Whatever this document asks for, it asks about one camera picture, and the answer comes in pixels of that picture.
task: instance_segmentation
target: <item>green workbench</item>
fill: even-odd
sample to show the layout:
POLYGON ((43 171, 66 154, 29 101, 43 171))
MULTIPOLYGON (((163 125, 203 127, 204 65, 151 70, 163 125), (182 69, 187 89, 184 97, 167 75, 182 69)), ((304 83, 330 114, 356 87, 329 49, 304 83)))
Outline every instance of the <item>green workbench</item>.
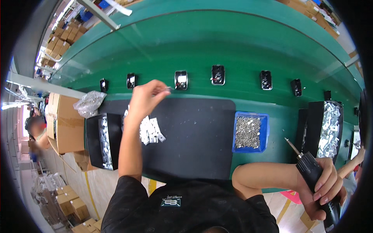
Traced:
MULTIPOLYGON (((231 172, 243 163, 289 163, 292 151, 284 137, 294 141, 298 109, 323 101, 325 90, 344 104, 342 142, 351 138, 362 78, 356 67, 343 66, 348 54, 308 17, 273 0, 145 0, 130 8, 130 17, 112 16, 119 30, 110 33, 99 23, 73 44, 51 82, 88 92, 99 91, 105 78, 107 99, 117 100, 131 97, 127 73, 138 74, 140 85, 159 79, 173 86, 175 71, 187 70, 188 90, 174 91, 170 98, 229 98, 237 111, 270 116, 267 149, 233 154, 231 172), (214 64, 225 66, 224 86, 211 84, 214 64), (261 70, 272 73, 271 91, 260 88, 261 70), (290 88, 296 78, 306 87, 298 98, 290 88)), ((347 153, 340 148, 337 168, 347 153)))

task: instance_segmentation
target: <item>plastic bag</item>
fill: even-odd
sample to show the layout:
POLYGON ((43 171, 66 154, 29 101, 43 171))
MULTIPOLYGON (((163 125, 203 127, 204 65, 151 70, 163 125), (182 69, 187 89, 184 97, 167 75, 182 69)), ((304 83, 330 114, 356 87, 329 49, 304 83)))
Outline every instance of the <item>plastic bag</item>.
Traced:
POLYGON ((84 118, 90 118, 98 115, 98 108, 107 94, 99 91, 90 91, 85 94, 78 102, 74 103, 74 109, 84 118))

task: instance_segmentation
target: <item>electric screwdriver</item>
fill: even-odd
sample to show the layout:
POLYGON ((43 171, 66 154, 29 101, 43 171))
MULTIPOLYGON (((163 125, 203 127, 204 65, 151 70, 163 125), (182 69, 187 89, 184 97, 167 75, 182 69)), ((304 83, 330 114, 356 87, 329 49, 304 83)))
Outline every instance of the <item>electric screwdriver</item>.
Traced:
MULTIPOLYGON (((310 188, 312 193, 315 193, 315 186, 317 181, 319 180, 323 169, 317 163, 315 158, 312 156, 311 153, 307 152, 305 154, 299 153, 296 147, 289 141, 289 139, 285 138, 289 145, 293 148, 293 150, 298 154, 298 163, 296 167, 298 171, 301 173, 304 181, 307 183, 308 187, 310 188)), ((341 212, 341 207, 339 204, 339 198, 336 196, 331 201, 324 205, 320 205, 320 209, 325 211, 326 219, 324 220, 324 228, 326 232, 332 231, 339 221, 339 215, 341 212)))

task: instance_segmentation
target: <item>black t-shirt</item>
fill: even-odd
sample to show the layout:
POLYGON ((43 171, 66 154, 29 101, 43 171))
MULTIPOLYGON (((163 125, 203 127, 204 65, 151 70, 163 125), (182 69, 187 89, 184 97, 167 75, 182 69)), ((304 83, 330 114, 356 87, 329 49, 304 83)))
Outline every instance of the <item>black t-shirt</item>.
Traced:
POLYGON ((229 233, 279 232, 263 195, 244 201, 218 185, 190 181, 165 185, 148 197, 129 176, 119 178, 101 232, 200 233, 213 226, 229 233))

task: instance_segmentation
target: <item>blue plastic bin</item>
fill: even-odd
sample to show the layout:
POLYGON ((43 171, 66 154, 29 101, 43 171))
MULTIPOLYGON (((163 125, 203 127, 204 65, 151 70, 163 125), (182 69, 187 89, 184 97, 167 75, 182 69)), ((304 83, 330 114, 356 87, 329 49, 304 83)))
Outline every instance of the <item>blue plastic bin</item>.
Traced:
POLYGON ((102 1, 99 3, 99 6, 100 6, 102 9, 105 9, 105 8, 107 8, 108 6, 110 6, 110 4, 108 4, 105 0, 102 0, 102 1))
POLYGON ((238 111, 235 114, 235 120, 234 120, 234 133, 233 133, 233 145, 232 145, 232 152, 233 153, 262 153, 266 148, 268 144, 268 136, 269 136, 269 115, 263 114, 263 113, 248 113, 243 111, 238 111), (254 117, 254 118, 260 118, 261 125, 260 125, 260 145, 258 148, 253 147, 241 147, 241 148, 235 148, 235 142, 236 142, 236 125, 237 125, 237 118, 238 117, 254 117))

